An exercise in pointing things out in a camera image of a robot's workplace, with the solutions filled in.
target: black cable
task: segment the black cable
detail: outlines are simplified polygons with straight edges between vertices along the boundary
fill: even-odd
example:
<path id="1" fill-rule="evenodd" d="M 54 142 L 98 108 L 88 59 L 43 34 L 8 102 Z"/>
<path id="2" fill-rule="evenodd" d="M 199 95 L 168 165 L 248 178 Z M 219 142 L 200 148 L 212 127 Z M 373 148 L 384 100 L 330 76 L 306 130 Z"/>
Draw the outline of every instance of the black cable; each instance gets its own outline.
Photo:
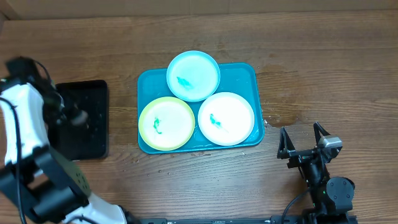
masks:
<path id="1" fill-rule="evenodd" d="M 4 98 L 0 97 L 0 100 L 7 103 L 14 115 L 15 121 L 15 130 L 16 130 L 16 138 L 17 138 L 17 164 L 16 164 L 16 179 L 17 179 L 17 197 L 18 197 L 18 210 L 19 210 L 19 217 L 21 218 L 22 224 L 26 224 L 26 218 L 24 209 L 22 206 L 22 195 L 21 195 L 21 168 L 20 163 L 22 160 L 22 144 L 21 144 L 21 132 L 19 131 L 19 121 L 17 111 L 15 110 L 15 106 L 12 103 Z"/>
<path id="2" fill-rule="evenodd" d="M 44 70 L 44 72 L 45 72 L 45 76 L 47 76 L 47 79 L 49 80 L 49 81 L 52 81 L 52 79 L 51 79 L 51 77 L 50 77 L 50 74 L 49 74 L 49 71 L 47 71 L 47 69 L 44 67 L 44 65 L 42 64 L 42 63 L 40 63 L 39 61 L 36 61 L 36 60 L 34 60 L 34 59 L 32 59 L 35 63 L 37 63 L 38 65 L 40 65 L 40 67 L 42 67 L 43 68 L 43 70 Z"/>
<path id="3" fill-rule="evenodd" d="M 319 156 L 321 157 L 321 166 L 322 166 L 322 178 L 321 182 L 323 181 L 323 178 L 326 177 L 326 171 L 325 171 L 325 162 L 323 161 L 323 156 L 322 156 L 322 149 L 319 150 Z"/>
<path id="4" fill-rule="evenodd" d="M 289 211 L 289 208 L 298 200 L 300 200 L 302 197 L 304 197 L 309 191 L 312 190 L 312 187 L 309 187 L 307 190 L 305 190 L 303 193 L 299 194 L 297 197 L 295 197 L 285 208 L 282 217 L 280 219 L 280 223 L 283 224 L 285 222 L 285 217 L 287 214 L 287 211 Z"/>
<path id="5" fill-rule="evenodd" d="M 71 223 L 72 223 L 73 221 L 75 221 L 75 220 L 85 221 L 85 222 L 88 222 L 88 223 L 90 223 L 90 224 L 98 224 L 98 223 L 94 222 L 93 220 L 91 220 L 91 219 L 89 219 L 89 218 L 86 218 L 86 217 L 84 217 L 84 216 L 75 217 L 75 218 L 71 219 L 67 224 L 71 224 Z"/>
<path id="6" fill-rule="evenodd" d="M 317 219 L 318 214 L 315 214 L 314 217 L 312 217 L 312 224 L 315 224 L 315 220 Z"/>

